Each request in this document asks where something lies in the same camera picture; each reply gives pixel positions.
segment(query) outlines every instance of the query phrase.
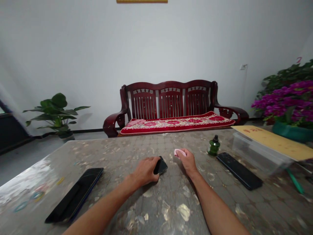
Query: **wooden bench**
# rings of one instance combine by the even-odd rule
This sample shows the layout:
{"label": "wooden bench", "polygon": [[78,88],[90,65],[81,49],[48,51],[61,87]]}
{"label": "wooden bench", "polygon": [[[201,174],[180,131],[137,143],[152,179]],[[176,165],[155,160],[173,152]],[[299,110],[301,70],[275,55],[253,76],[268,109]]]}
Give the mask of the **wooden bench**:
{"label": "wooden bench", "polygon": [[132,118],[148,120],[199,115],[218,108],[220,115],[225,118],[231,118],[236,114],[235,125],[243,125],[249,119],[248,113],[243,109],[226,107],[218,103],[215,81],[194,80],[187,83],[169,81],[159,84],[138,82],[122,86],[120,95],[121,111],[107,117],[103,124],[103,130],[109,138],[118,135],[116,122],[120,128],[125,126],[126,114],[128,121]]}

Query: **hand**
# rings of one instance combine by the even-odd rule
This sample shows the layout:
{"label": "hand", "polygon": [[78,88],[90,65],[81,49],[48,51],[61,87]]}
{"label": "hand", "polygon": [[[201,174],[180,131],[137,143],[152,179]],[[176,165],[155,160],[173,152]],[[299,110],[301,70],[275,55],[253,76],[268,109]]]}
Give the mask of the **hand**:
{"label": "hand", "polygon": [[181,149],[181,150],[185,152],[186,156],[184,156],[179,151],[177,151],[177,155],[182,161],[187,175],[191,177],[191,175],[198,173],[198,169],[196,167],[196,162],[195,162],[195,156],[188,149]]}
{"label": "hand", "polygon": [[134,181],[138,184],[139,187],[144,186],[152,181],[158,181],[159,175],[153,174],[153,170],[156,167],[156,164],[160,160],[159,157],[150,157],[141,160],[132,173]]}

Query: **number 2 on wall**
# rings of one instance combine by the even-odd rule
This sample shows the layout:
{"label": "number 2 on wall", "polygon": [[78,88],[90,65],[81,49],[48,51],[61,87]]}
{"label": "number 2 on wall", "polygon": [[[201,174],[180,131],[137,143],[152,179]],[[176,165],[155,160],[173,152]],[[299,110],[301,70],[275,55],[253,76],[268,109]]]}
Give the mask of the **number 2 on wall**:
{"label": "number 2 on wall", "polygon": [[301,63],[302,57],[297,58],[297,64]]}

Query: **bench armrest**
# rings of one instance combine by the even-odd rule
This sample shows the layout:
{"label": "bench armrest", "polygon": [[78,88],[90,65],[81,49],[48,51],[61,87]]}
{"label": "bench armrest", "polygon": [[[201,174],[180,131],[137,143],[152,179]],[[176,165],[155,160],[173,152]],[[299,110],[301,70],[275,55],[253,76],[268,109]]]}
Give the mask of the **bench armrest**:
{"label": "bench armrest", "polygon": [[118,113],[108,116],[104,121],[103,130],[109,138],[117,137],[118,135],[118,132],[115,128],[116,122],[120,128],[123,128],[125,126],[125,114],[127,114],[127,109],[121,110]]}
{"label": "bench armrest", "polygon": [[233,113],[236,114],[238,118],[235,125],[244,125],[249,120],[248,113],[241,108],[221,106],[217,101],[215,102],[214,108],[218,108],[220,115],[225,118],[231,118]]}

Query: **picture frame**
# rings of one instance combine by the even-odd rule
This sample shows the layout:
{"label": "picture frame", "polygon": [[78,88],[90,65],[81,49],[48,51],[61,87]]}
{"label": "picture frame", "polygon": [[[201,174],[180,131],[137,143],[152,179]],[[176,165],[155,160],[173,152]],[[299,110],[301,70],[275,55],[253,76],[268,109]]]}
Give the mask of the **picture frame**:
{"label": "picture frame", "polygon": [[168,3],[168,0],[116,0],[117,3]]}

